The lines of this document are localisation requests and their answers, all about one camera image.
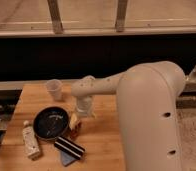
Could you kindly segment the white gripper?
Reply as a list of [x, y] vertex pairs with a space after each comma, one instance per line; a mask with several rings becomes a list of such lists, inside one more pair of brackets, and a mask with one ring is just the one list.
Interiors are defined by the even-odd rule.
[[[86, 96], [82, 98], [76, 99], [76, 111], [79, 113], [80, 116], [91, 116], [92, 115], [92, 102], [93, 98], [91, 96]], [[79, 123], [78, 116], [73, 113], [70, 117], [69, 128], [74, 130], [77, 128]]]

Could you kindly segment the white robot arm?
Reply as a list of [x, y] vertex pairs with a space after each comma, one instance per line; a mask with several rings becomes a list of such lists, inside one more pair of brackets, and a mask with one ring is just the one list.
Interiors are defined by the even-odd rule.
[[143, 63], [103, 79], [86, 76], [71, 87], [76, 110], [90, 114], [92, 95], [114, 94], [126, 171], [182, 171], [176, 99], [185, 74], [170, 61]]

